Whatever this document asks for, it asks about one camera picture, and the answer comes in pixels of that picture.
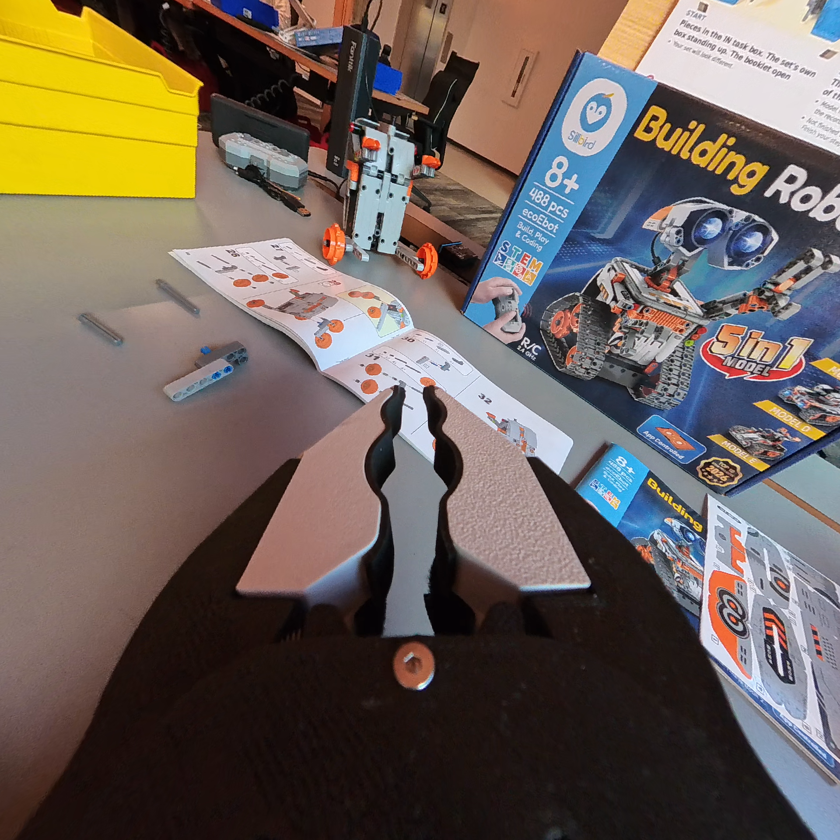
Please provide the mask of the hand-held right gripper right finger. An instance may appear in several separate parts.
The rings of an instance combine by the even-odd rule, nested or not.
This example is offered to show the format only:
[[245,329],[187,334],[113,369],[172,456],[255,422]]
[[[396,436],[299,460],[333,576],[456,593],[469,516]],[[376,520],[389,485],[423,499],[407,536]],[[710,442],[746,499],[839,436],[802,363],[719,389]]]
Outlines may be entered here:
[[446,484],[425,596],[432,621],[481,621],[499,602],[591,581],[530,460],[453,397],[423,391]]

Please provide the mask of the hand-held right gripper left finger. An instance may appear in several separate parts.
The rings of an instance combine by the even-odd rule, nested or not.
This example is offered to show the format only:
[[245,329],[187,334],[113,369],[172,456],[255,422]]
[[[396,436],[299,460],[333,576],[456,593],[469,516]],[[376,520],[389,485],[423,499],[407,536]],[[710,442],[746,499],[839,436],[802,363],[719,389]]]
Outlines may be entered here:
[[387,389],[300,457],[237,593],[384,620],[394,547],[382,487],[395,467],[402,410],[403,389]]

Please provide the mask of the grey beam with blue pin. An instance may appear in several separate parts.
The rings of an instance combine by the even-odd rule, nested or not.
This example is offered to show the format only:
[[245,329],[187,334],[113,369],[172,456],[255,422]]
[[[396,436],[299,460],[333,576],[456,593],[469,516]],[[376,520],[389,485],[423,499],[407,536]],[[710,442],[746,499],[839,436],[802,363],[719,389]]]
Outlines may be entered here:
[[245,364],[248,359],[246,347],[238,341],[215,350],[204,347],[202,355],[195,362],[196,370],[165,386],[163,393],[172,401],[180,402],[230,375],[236,366]]

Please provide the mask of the thin dark axle piece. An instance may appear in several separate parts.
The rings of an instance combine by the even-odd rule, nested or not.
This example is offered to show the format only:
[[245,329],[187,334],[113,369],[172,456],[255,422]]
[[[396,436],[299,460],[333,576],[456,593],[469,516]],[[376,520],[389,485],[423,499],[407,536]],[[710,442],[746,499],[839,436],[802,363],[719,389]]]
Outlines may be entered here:
[[95,332],[97,335],[103,337],[110,344],[120,347],[123,345],[124,338],[115,329],[110,327],[107,323],[100,320],[94,313],[85,311],[77,315],[77,320],[87,329]]
[[171,283],[162,278],[155,278],[154,284],[159,291],[175,302],[179,307],[183,308],[187,313],[196,318],[200,317],[201,310],[195,302],[185,294],[181,293]]

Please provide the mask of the yellow plastic bin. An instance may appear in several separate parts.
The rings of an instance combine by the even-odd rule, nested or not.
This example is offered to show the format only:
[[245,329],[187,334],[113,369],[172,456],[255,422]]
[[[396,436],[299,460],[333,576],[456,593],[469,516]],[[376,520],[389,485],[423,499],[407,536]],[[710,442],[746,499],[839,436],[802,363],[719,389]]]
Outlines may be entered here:
[[194,198],[201,82],[95,11],[1,2],[2,193]]

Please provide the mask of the grey desk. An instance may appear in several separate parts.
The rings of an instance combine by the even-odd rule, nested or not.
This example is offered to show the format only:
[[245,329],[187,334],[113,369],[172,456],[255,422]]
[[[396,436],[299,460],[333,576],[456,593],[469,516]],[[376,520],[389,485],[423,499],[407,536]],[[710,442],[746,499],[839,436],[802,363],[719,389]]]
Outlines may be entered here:
[[[316,244],[198,153],[194,201],[2,197],[2,837],[838,838],[838,786],[537,459],[589,590],[435,637],[236,594],[363,406],[216,293],[140,305],[166,268],[204,289],[175,245]],[[245,364],[163,393],[234,341]]]

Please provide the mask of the small colourful booklet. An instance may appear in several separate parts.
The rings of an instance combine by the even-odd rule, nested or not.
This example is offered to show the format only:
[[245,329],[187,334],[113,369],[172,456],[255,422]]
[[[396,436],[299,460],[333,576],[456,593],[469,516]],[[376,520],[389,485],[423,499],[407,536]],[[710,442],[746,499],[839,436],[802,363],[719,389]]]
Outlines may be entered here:
[[700,513],[617,444],[576,489],[654,567],[698,630],[707,535]]

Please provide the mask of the open white instruction booklet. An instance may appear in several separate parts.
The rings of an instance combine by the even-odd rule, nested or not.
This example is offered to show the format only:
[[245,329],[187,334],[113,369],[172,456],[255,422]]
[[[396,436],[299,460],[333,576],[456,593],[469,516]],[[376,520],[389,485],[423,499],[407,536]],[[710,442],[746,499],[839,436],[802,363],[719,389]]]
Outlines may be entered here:
[[176,249],[171,256],[235,306],[286,334],[318,370],[364,402],[406,393],[402,436],[434,458],[423,389],[446,391],[529,457],[559,472],[572,439],[493,384],[458,351],[417,329],[390,291],[346,276],[291,239]]

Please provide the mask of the blue toy robot box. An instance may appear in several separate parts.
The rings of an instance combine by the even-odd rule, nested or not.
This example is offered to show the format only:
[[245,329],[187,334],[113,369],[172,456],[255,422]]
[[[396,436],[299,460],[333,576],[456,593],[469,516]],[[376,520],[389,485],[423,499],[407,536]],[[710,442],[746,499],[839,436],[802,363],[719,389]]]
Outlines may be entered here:
[[737,493],[838,442],[838,174],[579,52],[463,313]]

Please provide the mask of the grey orange robot model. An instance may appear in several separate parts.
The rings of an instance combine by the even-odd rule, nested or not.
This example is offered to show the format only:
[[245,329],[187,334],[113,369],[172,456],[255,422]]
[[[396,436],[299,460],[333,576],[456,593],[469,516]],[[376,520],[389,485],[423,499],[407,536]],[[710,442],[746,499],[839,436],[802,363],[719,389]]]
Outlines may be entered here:
[[413,250],[400,243],[405,210],[413,183],[434,177],[440,160],[423,155],[415,163],[415,144],[392,125],[357,119],[350,126],[348,144],[348,193],[343,205],[343,225],[326,228],[322,255],[335,265],[351,250],[367,261],[376,250],[396,255],[421,278],[438,266],[438,253],[431,244]]

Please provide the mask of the grey battery box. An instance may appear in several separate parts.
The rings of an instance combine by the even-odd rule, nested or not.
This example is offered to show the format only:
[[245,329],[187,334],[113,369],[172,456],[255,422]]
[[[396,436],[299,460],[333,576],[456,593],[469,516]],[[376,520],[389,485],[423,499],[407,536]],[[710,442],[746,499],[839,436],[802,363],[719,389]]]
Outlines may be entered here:
[[254,165],[269,181],[288,190],[302,188],[308,179],[308,163],[305,160],[250,134],[222,134],[217,145],[228,166],[244,169]]

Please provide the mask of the black flat box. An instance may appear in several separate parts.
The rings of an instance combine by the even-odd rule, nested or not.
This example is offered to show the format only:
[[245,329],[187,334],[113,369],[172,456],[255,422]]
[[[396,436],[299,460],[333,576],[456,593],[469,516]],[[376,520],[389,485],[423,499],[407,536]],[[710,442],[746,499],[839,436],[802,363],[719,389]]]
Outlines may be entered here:
[[301,126],[214,93],[211,96],[211,132],[219,146],[220,136],[246,133],[308,161],[310,133]]

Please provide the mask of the black office chair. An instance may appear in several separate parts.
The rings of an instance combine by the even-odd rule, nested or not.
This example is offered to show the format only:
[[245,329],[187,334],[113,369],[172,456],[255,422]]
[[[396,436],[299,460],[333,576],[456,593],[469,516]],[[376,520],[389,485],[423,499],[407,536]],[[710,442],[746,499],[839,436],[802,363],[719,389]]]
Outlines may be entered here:
[[437,154],[441,162],[444,160],[448,128],[478,68],[478,62],[465,59],[452,51],[445,68],[434,75],[423,100],[428,113],[414,120],[413,134],[418,160],[432,154]]

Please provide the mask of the black tall speaker box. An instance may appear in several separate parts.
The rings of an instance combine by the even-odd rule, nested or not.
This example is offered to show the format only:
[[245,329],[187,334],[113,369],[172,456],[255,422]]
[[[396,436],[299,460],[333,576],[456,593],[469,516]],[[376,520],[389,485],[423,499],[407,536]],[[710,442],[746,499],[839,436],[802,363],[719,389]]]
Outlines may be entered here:
[[339,178],[345,177],[350,125],[370,114],[381,47],[378,37],[361,25],[343,28],[326,163]]

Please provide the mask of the white printed instruction poster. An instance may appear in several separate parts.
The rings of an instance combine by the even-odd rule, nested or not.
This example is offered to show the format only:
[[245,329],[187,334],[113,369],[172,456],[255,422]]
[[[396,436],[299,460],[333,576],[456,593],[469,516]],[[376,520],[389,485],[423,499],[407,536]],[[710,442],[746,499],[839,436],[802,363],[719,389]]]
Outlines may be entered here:
[[839,152],[838,1],[680,1],[637,72]]

